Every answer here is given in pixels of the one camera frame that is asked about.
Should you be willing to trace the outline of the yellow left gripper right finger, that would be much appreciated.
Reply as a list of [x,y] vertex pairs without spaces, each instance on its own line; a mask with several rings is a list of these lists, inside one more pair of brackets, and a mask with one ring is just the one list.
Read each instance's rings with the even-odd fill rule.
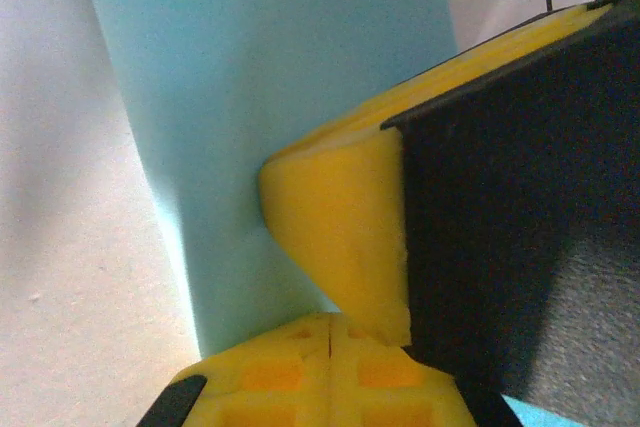
[[461,387],[453,377],[384,346],[330,316],[332,426],[519,426],[501,395]]

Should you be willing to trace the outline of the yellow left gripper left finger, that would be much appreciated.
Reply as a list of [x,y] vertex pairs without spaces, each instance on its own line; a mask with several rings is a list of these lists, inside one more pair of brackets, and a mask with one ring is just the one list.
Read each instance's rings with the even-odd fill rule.
[[296,321],[174,376],[140,426],[327,426],[330,320]]

